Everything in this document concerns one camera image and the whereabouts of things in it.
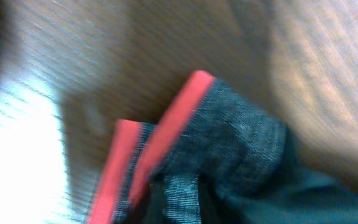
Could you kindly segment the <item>black leggings red waistband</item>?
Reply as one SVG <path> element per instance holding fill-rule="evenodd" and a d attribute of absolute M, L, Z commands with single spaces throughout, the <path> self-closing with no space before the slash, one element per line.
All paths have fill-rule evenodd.
<path fill-rule="evenodd" d="M 358 223 L 358 195 L 299 166 L 283 123 L 197 71 L 158 124 L 116 123 L 88 223 Z"/>

